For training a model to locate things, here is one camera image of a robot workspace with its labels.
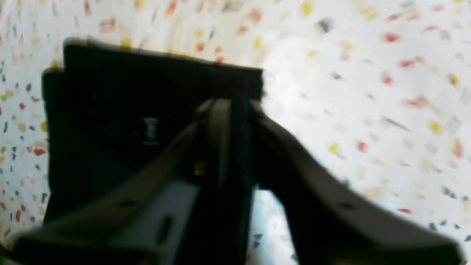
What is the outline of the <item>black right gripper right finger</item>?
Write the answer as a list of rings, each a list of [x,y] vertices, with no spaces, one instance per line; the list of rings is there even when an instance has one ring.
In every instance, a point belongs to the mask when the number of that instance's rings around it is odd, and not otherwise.
[[[300,265],[459,265],[451,238],[387,213],[330,175],[289,131],[254,110],[254,177],[284,206]]]

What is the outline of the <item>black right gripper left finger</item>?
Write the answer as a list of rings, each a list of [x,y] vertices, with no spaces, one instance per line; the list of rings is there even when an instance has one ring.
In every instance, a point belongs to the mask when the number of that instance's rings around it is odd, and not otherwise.
[[[224,200],[231,101],[209,100],[149,165],[115,191],[18,236],[24,265],[190,265]]]

